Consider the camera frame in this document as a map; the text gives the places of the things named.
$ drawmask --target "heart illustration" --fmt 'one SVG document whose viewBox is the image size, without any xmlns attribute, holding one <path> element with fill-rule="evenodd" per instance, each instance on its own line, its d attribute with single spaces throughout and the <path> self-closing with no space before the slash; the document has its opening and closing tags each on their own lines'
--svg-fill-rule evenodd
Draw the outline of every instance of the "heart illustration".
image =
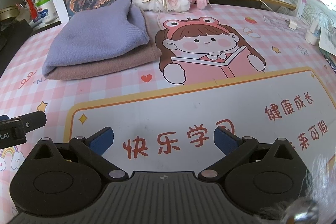
<svg viewBox="0 0 336 224">
<path fill-rule="evenodd" d="M 141 76 L 141 80 L 148 83 L 150 80 L 152 80 L 153 76 L 152 75 L 143 75 Z"/>
</svg>

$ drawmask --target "red chinese character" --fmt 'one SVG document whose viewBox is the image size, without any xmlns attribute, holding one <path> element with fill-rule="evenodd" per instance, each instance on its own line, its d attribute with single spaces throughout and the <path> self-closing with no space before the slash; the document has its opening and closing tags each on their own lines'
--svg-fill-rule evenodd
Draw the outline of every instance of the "red chinese character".
<svg viewBox="0 0 336 224">
<path fill-rule="evenodd" d="M 292 104 L 288 102 L 289 100 L 283 100 L 281 102 L 281 106 L 283 108 L 283 111 L 285 112 L 286 115 L 288 114 L 292 114 L 293 112 L 295 112 L 293 110 Z"/>
<path fill-rule="evenodd" d="M 218 122 L 216 122 L 216 125 L 219 125 L 219 124 L 224 123 L 224 122 L 228 122 L 230 124 L 231 130 L 230 129 L 226 129 L 226 126 L 223 126 L 224 129 L 226 129 L 227 131 L 231 132 L 232 134 L 235 134 L 235 127 L 233 126 L 233 123 L 229 119 L 224 119 L 224 120 L 218 121 Z"/>
<path fill-rule="evenodd" d="M 320 138 L 318 132 L 316 131 L 315 125 L 309 128 L 308 131 L 310 132 L 311 138 L 313 140 L 318 140 Z"/>
<path fill-rule="evenodd" d="M 327 133 L 328 132 L 328 128 L 327 128 L 327 126 L 326 126 L 326 124 L 325 124 L 324 121 L 319 121 L 317 123 L 317 126 L 319 127 L 320 131 L 322 132 L 322 136 L 323 136 L 323 133 Z"/>
<path fill-rule="evenodd" d="M 179 148 L 178 146 L 175 146 L 175 145 L 171 146 L 172 143 L 176 143 L 176 142 L 178 142 L 178 140 L 169 140 L 169 138 L 168 138 L 168 136 L 167 136 L 167 135 L 175 134 L 175 133 L 176 133 L 176 132 L 166 132 L 166 133 L 159 134 L 159 135 L 157 136 L 157 142 L 158 142 L 158 144 L 160 144 L 160 145 L 167 145 L 167 150 L 164 151 L 163 153 L 165 153 L 165 154 L 169 154 L 169 153 L 171 152 L 171 149 L 172 149 L 172 148 L 174 148 L 174 149 L 176 149 L 176 150 L 180 150 L 180 148 Z M 162 137 L 162 136 L 165 136 L 166 141 L 164 141 L 164 142 L 161 141 L 161 137 Z M 163 147 L 161 146 L 161 147 L 159 148 L 159 155 L 161 155 L 162 150 L 163 150 Z"/>
<path fill-rule="evenodd" d="M 191 136 L 196 136 L 199 135 L 198 139 L 191 141 L 190 143 L 196 143 L 199 142 L 198 144 L 195 144 L 196 147 L 200 147 L 203 145 L 204 141 L 207 140 L 209 137 L 204 137 L 204 134 L 208 133 L 208 130 L 203 127 L 203 124 L 201 124 L 199 127 L 194 126 L 195 128 L 189 127 L 189 131 L 187 132 L 188 138 L 190 139 Z"/>
<path fill-rule="evenodd" d="M 137 136 L 135 138 L 135 140 L 133 140 L 132 142 L 135 142 L 135 147 L 133 150 L 131 150 L 133 147 L 131 147 L 131 139 L 128 139 L 128 143 L 126 146 L 126 143 L 124 142 L 123 144 L 123 148 L 125 150 L 127 150 L 127 155 L 129 159 L 132 159 L 132 155 L 131 155 L 131 151 L 133 152 L 133 157 L 136 159 L 138 157 L 138 153 L 140 153 L 143 156 L 148 156 L 147 153 L 143 152 L 144 150 L 147 150 L 148 147 L 146 147 L 146 140 L 143 138 L 139 138 L 139 136 Z"/>
<path fill-rule="evenodd" d="M 306 107 L 306 105 L 300 99 L 299 95 L 295 96 L 294 102 L 295 102 L 295 105 L 296 105 L 296 107 L 297 107 L 298 110 L 300 110 L 302 107 Z"/>
<path fill-rule="evenodd" d="M 282 116 L 280 115 L 280 111 L 278 110 L 278 105 L 270 104 L 270 108 L 265 108 L 265 113 L 268 114 L 269 120 L 275 121 L 275 119 L 280 119 Z"/>
<path fill-rule="evenodd" d="M 309 143 L 308 143 L 308 139 L 307 137 L 304 136 L 305 133 L 301 133 L 297 138 L 299 139 L 299 141 L 301 142 L 300 143 L 300 146 L 302 146 L 302 151 L 303 149 L 307 149 L 307 145 L 309 146 Z"/>
<path fill-rule="evenodd" d="M 307 92 L 307 94 L 304 94 L 304 98 L 307 100 L 307 102 L 308 102 L 308 104 L 312 104 L 313 103 L 313 99 L 311 99 L 310 98 L 311 96 L 310 95 L 308 95 L 308 92 Z"/>
</svg>

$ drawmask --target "ribbed gray surface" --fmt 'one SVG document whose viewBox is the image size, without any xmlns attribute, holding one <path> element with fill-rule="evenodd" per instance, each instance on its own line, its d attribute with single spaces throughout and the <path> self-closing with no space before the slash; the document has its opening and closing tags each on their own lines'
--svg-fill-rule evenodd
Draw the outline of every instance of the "ribbed gray surface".
<svg viewBox="0 0 336 224">
<path fill-rule="evenodd" d="M 125 182 L 110 183 L 89 208 L 60 218 L 19 214 L 11 224 L 258 224 L 235 208 L 215 183 L 192 172 L 135 172 Z"/>
</svg>

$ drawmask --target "pink checkered tablecloth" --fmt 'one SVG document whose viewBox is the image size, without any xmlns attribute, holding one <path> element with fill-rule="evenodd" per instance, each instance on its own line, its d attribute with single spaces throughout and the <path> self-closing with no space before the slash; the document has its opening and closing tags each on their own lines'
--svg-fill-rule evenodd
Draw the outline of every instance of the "pink checkered tablecloth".
<svg viewBox="0 0 336 224">
<path fill-rule="evenodd" d="M 160 30 L 157 14 L 146 12 L 145 17 L 149 34 L 154 39 Z M 336 100 L 336 75 L 318 48 L 305 41 L 305 29 L 289 29 L 285 19 L 272 12 L 224 5 L 178 15 L 161 13 L 159 21 L 163 29 L 167 20 L 201 20 L 202 17 L 211 17 L 235 29 L 265 59 L 265 72 L 311 67 Z M 29 133 L 26 144 L 0 151 L 0 224 L 8 222 L 16 214 L 9 195 L 9 184 L 19 167 L 12 162 L 13 157 L 20 152 L 26 157 L 44 136 L 54 142 L 63 142 L 66 115 L 73 105 L 176 86 L 163 76 L 159 61 L 90 79 L 46 80 L 41 68 L 50 44 L 62 28 L 63 25 L 60 25 L 30 37 L 0 78 L 0 115 L 16 117 L 42 109 L 47 116 L 46 126 Z"/>
</svg>

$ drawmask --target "white container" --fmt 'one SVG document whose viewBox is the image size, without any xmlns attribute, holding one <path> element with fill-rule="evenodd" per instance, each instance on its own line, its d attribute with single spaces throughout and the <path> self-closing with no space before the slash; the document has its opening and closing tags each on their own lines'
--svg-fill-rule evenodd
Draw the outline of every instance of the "white container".
<svg viewBox="0 0 336 224">
<path fill-rule="evenodd" d="M 49 23 L 58 17 L 53 0 L 40 0 L 35 6 L 43 23 Z"/>
</svg>

